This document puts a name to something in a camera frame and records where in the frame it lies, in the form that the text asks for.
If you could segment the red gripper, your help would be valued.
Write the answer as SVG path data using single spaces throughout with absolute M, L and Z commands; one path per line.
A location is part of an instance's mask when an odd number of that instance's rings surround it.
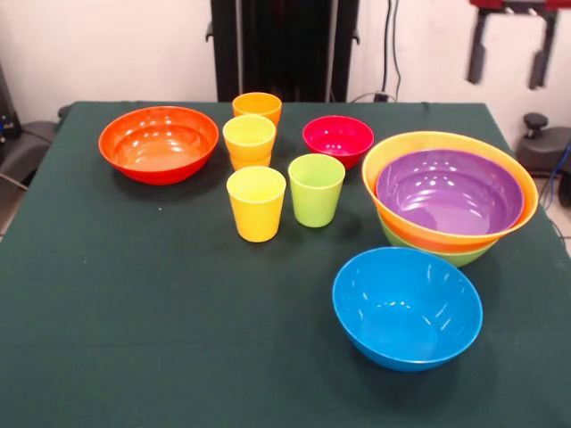
M 528 13 L 533 10 L 535 13 L 542 13 L 542 18 L 545 21 L 543 40 L 541 48 L 534 55 L 528 88 L 545 87 L 558 22 L 557 11 L 570 9 L 570 0 L 469 0 L 468 2 L 474 7 L 488 11 Z M 467 81 L 471 84 L 478 84 L 482 77 L 485 59 L 483 37 L 488 15 L 487 11 L 479 11 L 476 16 L 467 73 Z

